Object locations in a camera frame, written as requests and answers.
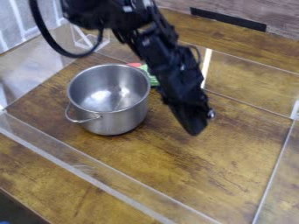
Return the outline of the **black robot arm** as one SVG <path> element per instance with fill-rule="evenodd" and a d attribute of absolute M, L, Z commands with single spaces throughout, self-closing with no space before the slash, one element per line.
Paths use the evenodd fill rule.
<path fill-rule="evenodd" d="M 155 0 L 61 0 L 63 16 L 88 30 L 109 29 L 148 66 L 163 103 L 187 133 L 199 135 L 215 116 L 201 89 L 201 56 L 159 11 Z"/>

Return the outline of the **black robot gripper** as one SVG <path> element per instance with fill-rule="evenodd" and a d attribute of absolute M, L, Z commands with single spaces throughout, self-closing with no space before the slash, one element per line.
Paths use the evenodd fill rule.
<path fill-rule="evenodd" d="M 197 136 L 215 117 L 201 89 L 203 75 L 192 48 L 179 44 L 179 35 L 172 26 L 151 24 L 128 34 L 129 47 L 148 65 L 151 75 L 160 85 L 164 102 L 181 127 L 191 136 Z"/>

